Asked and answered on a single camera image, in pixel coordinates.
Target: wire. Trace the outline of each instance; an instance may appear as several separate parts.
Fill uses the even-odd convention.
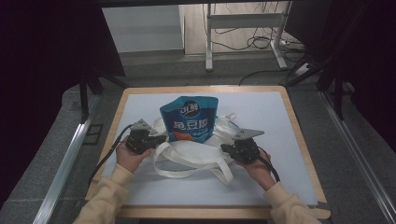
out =
[[[254,76],[254,75],[256,75],[256,74],[259,74],[259,73],[267,73],[267,72],[287,72],[287,71],[291,71],[292,70],[292,68],[291,69],[285,69],[285,70],[262,70],[262,71],[257,71],[257,72],[253,72],[253,73],[250,73],[250,74],[247,74],[246,76],[244,76],[240,81],[239,81],[239,86],[241,86],[241,84],[242,84],[242,82],[245,80],[245,79],[247,79],[248,77],[252,77],[252,76]]]
[[[261,147],[259,147],[259,149],[261,149],[265,153],[265,156],[268,158],[268,161],[267,161],[265,158],[259,156],[259,158],[258,158],[259,161],[264,163],[268,167],[268,169],[270,169],[270,172],[272,172],[274,174],[276,182],[279,182],[280,181],[279,175],[277,174],[277,171],[274,168],[274,165],[271,163],[270,157],[268,156],[267,152],[264,149],[262,149]]]
[[[217,4],[215,4],[214,10],[213,10],[213,14],[216,14],[216,5]],[[239,29],[239,28],[233,28],[233,29],[230,29],[230,30],[227,30],[227,31],[224,31],[224,32],[218,32],[218,30],[215,29],[215,33],[218,34],[218,35],[223,35],[223,34],[227,34],[227,33],[231,32],[231,31],[234,31],[234,30],[237,30],[237,29]]]
[[[203,13],[204,29],[205,29],[205,33],[207,34],[207,30],[206,30],[206,26],[205,26],[205,8],[204,8],[204,4],[202,4],[202,13]],[[216,30],[215,30],[215,32],[216,32],[217,34],[225,34],[225,33],[229,33],[229,32],[231,32],[231,31],[237,30],[237,29],[238,29],[238,28],[234,28],[234,29],[231,29],[231,30],[222,32],[222,33],[218,33],[218,32],[216,32]],[[269,39],[268,37],[266,37],[266,36],[255,36],[255,34],[257,33],[257,30],[258,30],[258,28],[256,28],[256,30],[255,30],[255,32],[254,32],[254,34],[253,34],[253,37],[251,37],[251,38],[249,38],[249,39],[247,40],[247,46],[244,47],[244,48],[241,48],[241,49],[236,49],[236,48],[233,48],[233,47],[230,47],[230,46],[227,46],[227,45],[225,45],[225,44],[222,44],[222,43],[219,43],[219,42],[215,42],[215,41],[211,41],[211,42],[212,42],[213,44],[220,45],[220,46],[223,46],[224,48],[232,49],[232,50],[244,50],[244,49],[249,49],[249,48],[254,48],[254,49],[266,49],[266,48],[269,46],[269,44],[270,44],[270,39]],[[257,41],[266,41],[267,43],[266,43],[265,46],[259,47],[259,46],[256,45],[256,42],[257,42]]]
[[[102,167],[102,165],[107,161],[107,159],[111,156],[111,154],[113,154],[114,149],[116,149],[116,147],[119,145],[120,140],[123,136],[123,134],[132,127],[133,124],[130,124],[128,126],[126,126],[122,132],[120,133],[120,135],[117,137],[116,141],[114,142],[113,146],[111,146],[111,149],[107,152],[107,154],[102,158],[102,160],[98,163],[98,165],[96,166],[96,168],[93,170],[89,180],[88,180],[88,186],[91,184],[93,178],[95,177],[96,173],[98,172],[98,170]]]

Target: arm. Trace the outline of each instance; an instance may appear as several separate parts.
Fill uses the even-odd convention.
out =
[[[266,160],[271,160],[271,156],[261,151],[261,156]],[[254,161],[250,164],[242,164],[247,173],[258,182],[266,191],[264,197],[272,205],[272,218],[275,223],[320,223],[308,206],[301,202],[297,195],[287,193],[280,182],[276,183],[271,177],[268,168],[261,161]]]
[[[136,155],[121,143],[116,153],[117,164],[113,173],[101,178],[94,196],[82,207],[74,223],[114,223],[115,215],[129,196],[125,186],[134,177],[140,162],[151,154],[151,149]]]

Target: black curtain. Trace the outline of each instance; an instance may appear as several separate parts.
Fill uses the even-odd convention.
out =
[[[342,62],[352,102],[396,152],[395,11],[394,1],[371,1]]]
[[[1,202],[41,146],[80,76],[124,76],[102,9],[56,1],[0,6]]]

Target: white fabric strap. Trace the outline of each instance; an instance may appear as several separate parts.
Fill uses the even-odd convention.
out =
[[[233,180],[233,173],[228,166],[233,159],[223,153],[220,146],[221,144],[233,144],[232,138],[239,131],[239,127],[231,122],[231,119],[234,118],[235,114],[217,116],[212,136],[204,144],[190,141],[160,144],[153,154],[153,166],[157,174],[171,178],[184,178],[196,172],[209,170],[222,183],[228,185]],[[151,130],[151,135],[167,134],[161,118],[154,121]],[[156,163],[165,160],[188,166],[191,169],[185,171],[160,169]]]
[[[186,171],[166,171],[160,169],[157,167],[156,162],[159,161],[159,158],[161,156],[165,157],[169,161],[183,164],[193,169]],[[233,160],[227,157],[218,158],[216,161],[210,162],[208,164],[202,164],[202,163],[200,164],[200,163],[187,161],[180,158],[173,150],[172,146],[166,142],[160,144],[153,154],[153,165],[158,175],[163,175],[171,178],[184,178],[193,175],[196,172],[209,170],[225,185],[228,185],[233,180],[233,173],[231,172],[228,166],[228,163],[230,163],[231,161]]]

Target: hand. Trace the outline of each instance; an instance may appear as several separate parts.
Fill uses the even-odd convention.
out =
[[[153,148],[146,150],[142,155],[135,154],[125,146],[127,138],[128,136],[116,148],[117,163],[129,172],[134,173],[139,167],[140,162],[151,155]]]
[[[271,160],[271,155],[265,153],[263,150],[260,150],[260,156],[267,161]],[[271,173],[268,167],[259,160],[255,160],[253,163],[249,163],[249,164],[243,164],[237,161],[236,164],[244,167],[247,170],[247,173],[250,175],[250,177],[256,180],[257,183],[259,183],[259,185],[264,190],[270,189],[276,183],[275,180],[271,177]]]

